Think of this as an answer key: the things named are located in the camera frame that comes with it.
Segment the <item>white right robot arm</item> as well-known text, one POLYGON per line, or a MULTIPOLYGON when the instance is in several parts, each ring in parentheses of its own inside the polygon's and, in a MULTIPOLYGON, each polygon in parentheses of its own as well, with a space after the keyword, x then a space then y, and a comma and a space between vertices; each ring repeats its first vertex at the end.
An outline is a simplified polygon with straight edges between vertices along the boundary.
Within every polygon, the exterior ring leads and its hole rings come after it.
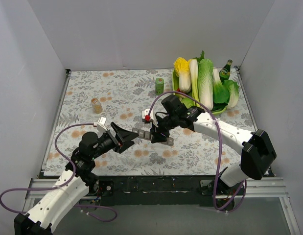
POLYGON ((152 124, 152 143, 166 142, 170 130, 181 127, 221 140, 240 154, 240 162, 225 168, 217 175, 217 181, 213 183, 216 193, 230 193, 235 185, 248 178, 262 179, 277 157, 269 135, 261 129, 251 132, 218 121, 200 107, 186 107, 173 94, 166 97, 162 105, 166 110, 164 117, 154 114, 151 108, 142 112, 142 119, 152 124))

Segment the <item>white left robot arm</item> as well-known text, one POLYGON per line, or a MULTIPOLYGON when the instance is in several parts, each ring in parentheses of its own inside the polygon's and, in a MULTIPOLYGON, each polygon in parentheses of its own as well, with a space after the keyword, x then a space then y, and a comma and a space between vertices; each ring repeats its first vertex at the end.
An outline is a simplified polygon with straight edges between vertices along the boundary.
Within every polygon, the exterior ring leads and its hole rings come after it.
POLYGON ((134 144, 137 132, 124 130, 111 122, 115 131, 104 130, 101 136, 86 132, 73 151, 71 162, 54 184, 53 189, 28 212, 14 219, 17 235, 50 235, 63 217, 86 195, 93 196, 99 190, 99 182, 92 170, 95 158, 113 150, 121 154, 134 144))

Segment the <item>clear pill bottle gold capsules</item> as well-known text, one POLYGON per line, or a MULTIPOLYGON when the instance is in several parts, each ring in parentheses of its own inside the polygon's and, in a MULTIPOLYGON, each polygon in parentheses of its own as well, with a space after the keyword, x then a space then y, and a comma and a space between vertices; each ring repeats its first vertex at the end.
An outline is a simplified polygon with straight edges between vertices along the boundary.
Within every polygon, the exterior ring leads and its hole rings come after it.
POLYGON ((100 101, 97 98, 91 99, 91 105, 92 105, 92 109, 93 109, 94 113, 96 113, 96 114, 102 113, 103 108, 102 108, 100 101))

